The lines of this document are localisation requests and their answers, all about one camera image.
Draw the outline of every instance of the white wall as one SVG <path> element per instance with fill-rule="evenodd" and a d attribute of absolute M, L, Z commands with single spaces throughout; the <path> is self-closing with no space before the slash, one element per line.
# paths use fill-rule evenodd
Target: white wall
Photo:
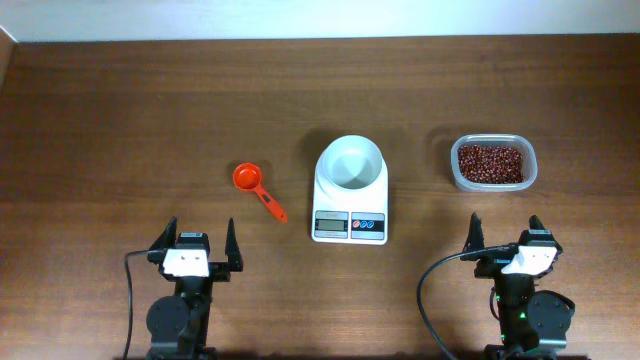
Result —
<path fill-rule="evenodd" d="M 640 0 L 0 0 L 18 41 L 640 31 Z"/>

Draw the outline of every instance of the digital kitchen scale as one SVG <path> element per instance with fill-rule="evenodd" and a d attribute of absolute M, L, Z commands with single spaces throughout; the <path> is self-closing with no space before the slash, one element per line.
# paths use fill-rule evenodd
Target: digital kitchen scale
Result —
<path fill-rule="evenodd" d="M 389 173 L 376 144 L 357 135 L 335 140 L 320 155 L 314 179 L 314 241 L 387 242 Z"/>

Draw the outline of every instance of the scoop handle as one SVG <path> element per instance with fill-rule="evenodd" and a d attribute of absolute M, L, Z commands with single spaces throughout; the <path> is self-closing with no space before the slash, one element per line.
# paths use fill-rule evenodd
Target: scoop handle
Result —
<path fill-rule="evenodd" d="M 280 206 L 280 204 L 278 204 L 278 202 L 271 195 L 269 195 L 269 193 L 262 186 L 258 185 L 254 189 L 254 191 L 258 195 L 260 201 L 262 201 L 264 206 L 269 209 L 271 215 L 275 216 L 278 221 L 280 221 L 281 223 L 286 223 L 289 220 L 289 218 L 287 217 L 287 213 L 284 212 L 282 206 Z"/>

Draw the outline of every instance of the transparent container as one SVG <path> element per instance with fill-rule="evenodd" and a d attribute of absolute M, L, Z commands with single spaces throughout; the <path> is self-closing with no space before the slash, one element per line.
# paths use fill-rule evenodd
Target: transparent container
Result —
<path fill-rule="evenodd" d="M 460 172 L 458 149 L 461 146 L 508 146 L 522 154 L 522 175 L 524 181 L 518 184 L 483 184 L 467 180 Z M 451 148 L 451 168 L 456 186 L 462 191 L 502 192 L 524 190 L 531 186 L 538 176 L 538 164 L 533 146 L 522 136 L 507 134 L 477 134 L 463 136 Z"/>

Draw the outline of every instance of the wooden table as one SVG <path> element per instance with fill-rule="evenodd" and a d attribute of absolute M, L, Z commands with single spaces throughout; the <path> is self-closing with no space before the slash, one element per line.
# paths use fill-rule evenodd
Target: wooden table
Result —
<path fill-rule="evenodd" d="M 19 44 L 0 96 L 0 357 L 111 359 L 127 328 L 122 256 L 172 215 L 224 260 L 233 217 L 245 271 L 214 288 L 209 344 L 268 355 L 440 355 L 415 287 L 462 250 L 537 214 L 565 253 L 541 287 L 572 298 L 565 354 L 635 359 L 640 341 L 640 36 Z M 312 174 L 336 137 L 375 141 L 389 166 L 381 247 L 314 243 Z M 460 192 L 460 136 L 513 133 L 538 158 L 519 193 Z M 258 163 L 279 224 L 232 169 Z M 454 349 L 499 343 L 490 281 L 455 262 L 425 286 Z M 132 265 L 131 354 L 172 292 Z"/>

